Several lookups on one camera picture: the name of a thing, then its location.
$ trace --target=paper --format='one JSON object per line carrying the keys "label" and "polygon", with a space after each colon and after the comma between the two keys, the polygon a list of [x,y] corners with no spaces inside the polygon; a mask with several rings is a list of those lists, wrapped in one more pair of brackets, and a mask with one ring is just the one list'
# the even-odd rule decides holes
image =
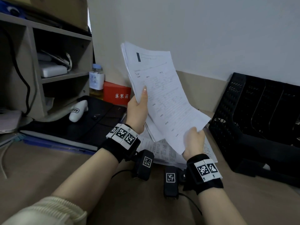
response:
{"label": "paper", "polygon": [[[174,151],[174,149],[167,143],[166,140],[153,142],[146,129],[142,134],[138,136],[138,138],[141,141],[141,143],[137,148],[137,151],[142,151],[146,149],[153,152],[155,159],[186,165],[186,160],[182,157],[182,155],[176,153],[176,151]],[[212,151],[212,147],[210,146],[206,137],[204,141],[203,152],[207,154],[208,157],[213,160],[213,162],[218,162],[216,155]]]}
{"label": "paper", "polygon": [[102,90],[104,85],[104,74],[97,72],[89,72],[90,74],[90,88],[95,90]]}
{"label": "paper", "polygon": [[148,114],[153,122],[146,120],[147,129],[155,141],[155,136],[165,138],[181,155],[185,150],[184,134],[193,126],[198,131],[203,129],[210,117],[189,104],[170,52],[149,51],[128,42],[121,48],[138,102],[147,86]]}

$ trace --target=left hand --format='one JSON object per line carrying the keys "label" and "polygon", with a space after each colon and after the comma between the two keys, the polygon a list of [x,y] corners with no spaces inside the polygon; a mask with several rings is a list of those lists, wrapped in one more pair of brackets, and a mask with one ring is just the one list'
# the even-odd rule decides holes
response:
{"label": "left hand", "polygon": [[127,105],[127,120],[126,124],[137,133],[144,132],[144,124],[148,115],[148,93],[147,87],[144,86],[140,103],[137,102],[135,96],[128,102]]}

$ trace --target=sleeve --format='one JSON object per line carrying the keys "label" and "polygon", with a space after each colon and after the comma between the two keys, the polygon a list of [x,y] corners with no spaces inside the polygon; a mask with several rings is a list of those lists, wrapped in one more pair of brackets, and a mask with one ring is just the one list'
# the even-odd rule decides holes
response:
{"label": "sleeve", "polygon": [[24,208],[2,225],[85,225],[87,212],[59,197],[45,197]]}

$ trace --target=desk organizer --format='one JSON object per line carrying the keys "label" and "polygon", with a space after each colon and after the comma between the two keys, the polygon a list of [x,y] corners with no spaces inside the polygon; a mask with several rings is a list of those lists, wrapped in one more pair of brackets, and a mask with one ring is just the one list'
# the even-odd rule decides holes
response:
{"label": "desk organizer", "polygon": [[300,187],[299,115],[299,86],[235,72],[209,129],[234,172]]}

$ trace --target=red box with text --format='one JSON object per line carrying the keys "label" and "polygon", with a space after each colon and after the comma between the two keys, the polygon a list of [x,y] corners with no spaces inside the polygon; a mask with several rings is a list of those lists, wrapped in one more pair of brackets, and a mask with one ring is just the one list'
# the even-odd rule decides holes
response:
{"label": "red box with text", "polygon": [[103,100],[115,105],[127,105],[130,101],[131,88],[104,81]]}

